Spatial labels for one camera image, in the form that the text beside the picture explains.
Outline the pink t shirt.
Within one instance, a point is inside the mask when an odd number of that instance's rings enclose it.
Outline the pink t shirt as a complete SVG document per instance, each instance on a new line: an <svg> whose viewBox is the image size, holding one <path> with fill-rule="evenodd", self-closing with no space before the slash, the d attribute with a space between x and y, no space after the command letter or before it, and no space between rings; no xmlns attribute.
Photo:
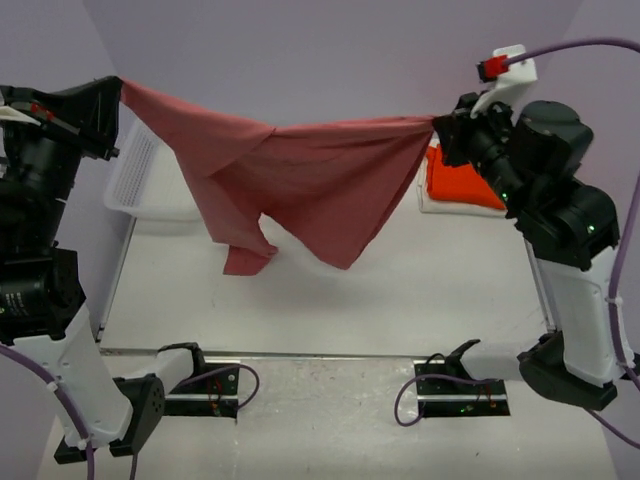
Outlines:
<svg viewBox="0 0 640 480"><path fill-rule="evenodd" d="M277 248L268 216L320 261L349 268L411 185L433 133L429 116L276 127L222 114L133 81L123 103L176 158L228 275L258 274Z"/></svg>

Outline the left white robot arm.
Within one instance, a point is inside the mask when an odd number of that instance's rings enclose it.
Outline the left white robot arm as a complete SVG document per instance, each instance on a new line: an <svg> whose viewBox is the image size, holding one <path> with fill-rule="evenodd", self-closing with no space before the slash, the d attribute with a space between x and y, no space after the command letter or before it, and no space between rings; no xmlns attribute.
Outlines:
<svg viewBox="0 0 640 480"><path fill-rule="evenodd" d="M108 76L45 93L3 86L1 129L1 351L25 363L59 399L61 464L140 452L176 386L208 379L194 343L161 348L139 373L113 377L96 344L79 279L78 255L56 234L84 158L117 155L121 80Z"/></svg>

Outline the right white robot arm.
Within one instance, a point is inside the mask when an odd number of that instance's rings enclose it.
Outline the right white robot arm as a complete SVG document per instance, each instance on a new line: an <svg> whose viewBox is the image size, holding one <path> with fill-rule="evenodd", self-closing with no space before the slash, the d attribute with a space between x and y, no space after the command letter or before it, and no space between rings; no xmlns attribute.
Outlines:
<svg viewBox="0 0 640 480"><path fill-rule="evenodd" d="M547 334L517 357L545 399L591 411L617 396L637 355L614 333L608 295L621 236L613 199L576 177L594 139L578 113L555 101L504 102L474 114L476 93L434 121L448 167L470 166L506 209L528 250Z"/></svg>

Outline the folded orange t shirt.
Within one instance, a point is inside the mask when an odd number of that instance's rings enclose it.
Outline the folded orange t shirt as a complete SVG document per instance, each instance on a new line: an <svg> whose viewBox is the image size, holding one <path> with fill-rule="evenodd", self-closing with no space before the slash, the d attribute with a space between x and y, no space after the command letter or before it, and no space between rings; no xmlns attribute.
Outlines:
<svg viewBox="0 0 640 480"><path fill-rule="evenodd" d="M428 161L426 190L431 199L505 210L503 203L470 165L444 165L438 140L430 142L424 159Z"/></svg>

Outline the folded white t shirt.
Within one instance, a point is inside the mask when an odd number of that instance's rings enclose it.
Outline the folded white t shirt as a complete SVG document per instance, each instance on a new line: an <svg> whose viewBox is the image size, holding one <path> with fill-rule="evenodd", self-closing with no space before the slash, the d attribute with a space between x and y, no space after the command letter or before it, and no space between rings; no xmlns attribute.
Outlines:
<svg viewBox="0 0 640 480"><path fill-rule="evenodd" d="M423 214L448 214L448 215L467 215L478 217L501 217L506 215L505 210L497 210L494 208L466 204L438 201L431 199L427 194L427 167L428 161L423 160L417 176L416 176L416 194L418 209Z"/></svg>

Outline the white plastic basket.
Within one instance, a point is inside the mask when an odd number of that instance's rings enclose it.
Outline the white plastic basket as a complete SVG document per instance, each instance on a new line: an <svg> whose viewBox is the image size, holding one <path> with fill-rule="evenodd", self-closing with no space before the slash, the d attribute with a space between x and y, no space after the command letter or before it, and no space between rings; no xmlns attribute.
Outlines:
<svg viewBox="0 0 640 480"><path fill-rule="evenodd" d="M144 123L133 123L107 183L104 205L151 221L200 219L173 150Z"/></svg>

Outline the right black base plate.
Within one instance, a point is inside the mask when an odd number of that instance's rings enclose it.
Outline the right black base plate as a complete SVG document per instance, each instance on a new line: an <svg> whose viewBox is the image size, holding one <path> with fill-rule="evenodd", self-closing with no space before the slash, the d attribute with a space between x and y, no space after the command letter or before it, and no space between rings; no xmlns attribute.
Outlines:
<svg viewBox="0 0 640 480"><path fill-rule="evenodd" d="M445 379L423 379L416 385L423 418L507 417L510 415L503 381L466 385Z"/></svg>

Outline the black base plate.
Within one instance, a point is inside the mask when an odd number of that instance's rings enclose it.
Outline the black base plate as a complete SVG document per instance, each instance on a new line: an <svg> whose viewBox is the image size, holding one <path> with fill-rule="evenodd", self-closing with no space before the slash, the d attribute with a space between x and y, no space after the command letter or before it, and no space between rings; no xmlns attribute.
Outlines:
<svg viewBox="0 0 640 480"><path fill-rule="evenodd" d="M423 418L507 417L510 415L503 381L466 385L445 379L423 379L416 385Z"/></svg>
<svg viewBox="0 0 640 480"><path fill-rule="evenodd" d="M224 369L188 385L174 388L165 396L164 416L236 419L240 369L232 363L206 362L204 373Z"/></svg>

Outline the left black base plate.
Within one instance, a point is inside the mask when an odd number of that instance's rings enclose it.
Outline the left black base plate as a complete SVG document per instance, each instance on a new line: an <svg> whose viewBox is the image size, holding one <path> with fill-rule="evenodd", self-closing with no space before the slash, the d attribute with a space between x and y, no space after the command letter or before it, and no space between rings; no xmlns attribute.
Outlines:
<svg viewBox="0 0 640 480"><path fill-rule="evenodd" d="M224 369L188 385L174 388L165 396L164 416L236 419L240 369L232 363L206 362L204 373Z"/></svg>

